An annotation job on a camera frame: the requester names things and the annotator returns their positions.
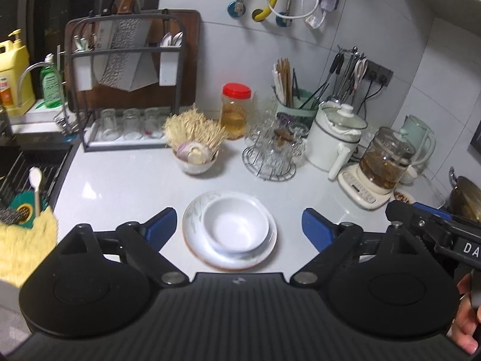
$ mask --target green bottle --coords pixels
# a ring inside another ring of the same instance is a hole
[[[49,54],[45,57],[45,62],[54,64],[54,55]],[[42,85],[43,101],[45,107],[52,109],[62,105],[62,98],[60,97],[59,83],[55,72],[52,68],[45,66],[40,71],[40,83]]]

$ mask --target finger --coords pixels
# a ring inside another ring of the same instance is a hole
[[[458,290],[460,295],[465,295],[471,290],[471,274],[466,274],[458,283]]]
[[[468,354],[473,354],[478,348],[478,343],[473,337],[463,333],[456,324],[451,327],[451,339]]]
[[[456,314],[456,317],[454,319],[454,324],[465,334],[468,335],[473,335],[476,327],[478,326],[478,318],[476,317],[476,313],[471,307],[471,300],[467,295],[464,296],[461,300],[458,313]]]

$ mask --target tiled wall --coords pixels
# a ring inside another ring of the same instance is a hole
[[[435,133],[437,146],[425,174],[441,193],[451,190],[450,166],[481,186],[481,156],[470,141],[481,121],[481,38],[435,19],[426,50],[393,128],[416,115]]]
[[[389,87],[368,104],[371,124],[390,125],[418,70],[433,20],[418,0],[341,0],[322,30],[313,32],[302,20],[280,28],[274,15],[263,23],[254,22],[251,12],[263,8],[265,0],[245,0],[246,14],[232,19],[227,14],[231,1],[160,0],[161,8],[191,8],[201,13],[196,103],[204,110],[220,109],[221,88],[229,81],[244,82],[261,96],[270,95],[272,64],[279,57],[288,57],[299,85],[313,90],[326,64],[332,62],[336,45],[356,45],[368,58],[394,71]],[[277,8],[282,9],[284,1]],[[314,1],[306,0],[306,9]],[[300,13],[299,5],[300,0],[294,0],[292,13]]]

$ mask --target jar with red lid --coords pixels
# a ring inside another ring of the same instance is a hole
[[[251,108],[252,90],[248,86],[238,83],[224,85],[220,124],[225,128],[229,140],[237,140],[245,135]]]

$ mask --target white countertop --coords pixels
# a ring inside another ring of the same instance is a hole
[[[177,231],[161,253],[191,279],[196,272],[218,270],[201,262],[186,247],[182,216],[188,204],[212,190],[234,190],[256,196],[276,219],[277,245],[271,256],[249,272],[292,274],[317,255],[304,236],[301,216],[313,207],[333,223],[352,221],[365,231],[385,232],[384,210],[368,212],[356,206],[327,173],[306,162],[287,182],[263,181],[242,163],[244,140],[226,142],[217,163],[207,173],[190,177],[174,162],[170,149],[85,153],[80,146],[55,207],[59,240],[78,223],[93,230],[114,230],[127,221],[145,222],[165,207],[177,211]]]

